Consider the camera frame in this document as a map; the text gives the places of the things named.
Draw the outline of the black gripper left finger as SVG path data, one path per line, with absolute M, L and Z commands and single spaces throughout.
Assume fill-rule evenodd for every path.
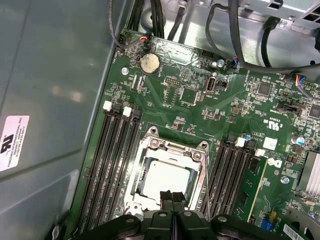
M 75 237 L 76 240 L 170 240 L 173 213 L 166 206 L 172 203 L 171 191 L 160 192 L 160 210 L 147 211 L 143 219 L 121 215 Z

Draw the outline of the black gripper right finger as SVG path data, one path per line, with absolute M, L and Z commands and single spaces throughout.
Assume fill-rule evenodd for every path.
M 233 216 L 221 214 L 206 220 L 199 211 L 185 210 L 182 192 L 172 193 L 178 228 L 184 240 L 283 240 L 274 232 L 257 227 Z

